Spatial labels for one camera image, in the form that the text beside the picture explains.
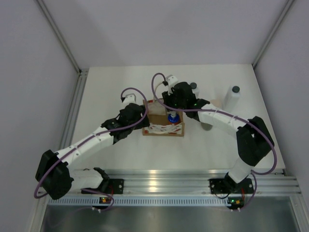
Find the small white bottle grey cap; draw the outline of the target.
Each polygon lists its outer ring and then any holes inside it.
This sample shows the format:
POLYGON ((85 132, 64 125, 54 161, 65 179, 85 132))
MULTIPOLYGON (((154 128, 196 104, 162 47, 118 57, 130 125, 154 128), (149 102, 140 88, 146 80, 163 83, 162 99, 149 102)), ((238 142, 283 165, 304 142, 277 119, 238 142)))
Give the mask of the small white bottle grey cap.
POLYGON ((195 82, 191 82, 190 87, 191 87, 192 93, 195 95, 196 98, 198 98, 199 88, 198 88, 197 84, 195 82))

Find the patterned canvas bag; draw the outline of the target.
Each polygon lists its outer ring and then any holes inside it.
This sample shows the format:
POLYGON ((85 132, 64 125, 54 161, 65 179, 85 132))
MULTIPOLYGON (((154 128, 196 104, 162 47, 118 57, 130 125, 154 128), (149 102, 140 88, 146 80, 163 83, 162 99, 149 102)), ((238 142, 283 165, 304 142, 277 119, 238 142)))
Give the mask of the patterned canvas bag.
POLYGON ((171 124, 168 121, 168 111, 153 97, 148 100, 148 113, 150 126, 142 129, 143 136, 175 136, 184 137, 185 123, 183 113, 176 112, 180 116, 180 122, 171 124))

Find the grey pump bottle beige top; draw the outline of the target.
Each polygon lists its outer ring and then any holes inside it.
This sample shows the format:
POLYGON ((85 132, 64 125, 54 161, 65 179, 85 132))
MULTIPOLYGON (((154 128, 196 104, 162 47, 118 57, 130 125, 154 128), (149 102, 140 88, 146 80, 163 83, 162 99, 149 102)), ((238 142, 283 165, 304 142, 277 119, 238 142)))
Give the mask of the grey pump bottle beige top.
MULTIPOLYGON (((219 99, 212 99, 212 100, 210 100, 210 103, 212 105, 214 105, 215 107, 219 108, 219 109, 222 108, 222 103, 219 99)), ((202 123, 201 122, 200 124, 201 124, 202 129, 205 130, 205 131, 210 131, 213 127, 213 125, 208 124, 208 123, 202 123)))

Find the large white bottle grey cap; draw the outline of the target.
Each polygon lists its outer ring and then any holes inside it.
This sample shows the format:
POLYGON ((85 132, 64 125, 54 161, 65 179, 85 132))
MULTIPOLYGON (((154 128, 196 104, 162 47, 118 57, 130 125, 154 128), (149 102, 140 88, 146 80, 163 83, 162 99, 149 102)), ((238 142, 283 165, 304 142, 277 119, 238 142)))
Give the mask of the large white bottle grey cap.
POLYGON ((224 110, 232 112, 240 99, 240 87, 230 86, 224 98, 224 110))

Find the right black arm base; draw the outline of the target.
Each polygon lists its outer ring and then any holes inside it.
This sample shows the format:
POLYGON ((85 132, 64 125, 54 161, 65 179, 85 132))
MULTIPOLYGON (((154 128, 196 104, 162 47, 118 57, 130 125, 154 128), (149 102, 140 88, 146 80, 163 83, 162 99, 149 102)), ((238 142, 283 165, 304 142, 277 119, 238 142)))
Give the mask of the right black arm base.
POLYGON ((211 194, 232 194, 239 193, 243 187, 244 182, 234 182, 225 178, 212 178, 209 179, 211 194))

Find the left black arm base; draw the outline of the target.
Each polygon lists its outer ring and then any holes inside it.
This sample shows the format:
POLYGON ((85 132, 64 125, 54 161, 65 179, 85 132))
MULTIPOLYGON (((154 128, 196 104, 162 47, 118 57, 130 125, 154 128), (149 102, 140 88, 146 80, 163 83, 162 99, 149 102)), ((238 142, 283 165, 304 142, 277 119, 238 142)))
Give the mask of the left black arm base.
POLYGON ((110 179, 105 193, 110 195, 121 195, 124 192, 124 179, 110 179))

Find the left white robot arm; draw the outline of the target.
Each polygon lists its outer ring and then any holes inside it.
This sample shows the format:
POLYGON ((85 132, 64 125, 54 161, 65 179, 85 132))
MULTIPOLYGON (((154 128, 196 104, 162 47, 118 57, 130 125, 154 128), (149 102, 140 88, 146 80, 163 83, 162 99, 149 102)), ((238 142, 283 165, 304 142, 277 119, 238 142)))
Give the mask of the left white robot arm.
POLYGON ((109 187, 109 176, 99 167, 76 169, 75 165, 127 138, 134 130, 150 125, 147 117, 148 108, 135 103, 120 110, 115 118, 106 120, 93 133, 70 145, 53 152, 42 154, 35 178, 38 185, 34 198, 39 199, 39 188, 45 190, 53 200, 65 196, 69 191, 81 190, 87 193, 105 193, 109 187))

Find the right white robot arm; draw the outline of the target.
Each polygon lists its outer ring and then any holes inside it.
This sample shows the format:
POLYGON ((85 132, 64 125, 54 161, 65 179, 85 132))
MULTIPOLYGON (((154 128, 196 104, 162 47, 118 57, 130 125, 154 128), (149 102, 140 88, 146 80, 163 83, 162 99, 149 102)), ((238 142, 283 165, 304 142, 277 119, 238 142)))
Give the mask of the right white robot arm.
POLYGON ((236 139, 239 157, 223 180, 230 192, 240 189, 253 168, 269 152, 275 152, 274 141, 262 118, 243 119, 223 111, 209 101, 197 98, 187 82, 170 87, 162 93, 162 98, 168 110, 182 111, 187 117, 217 127, 236 139))

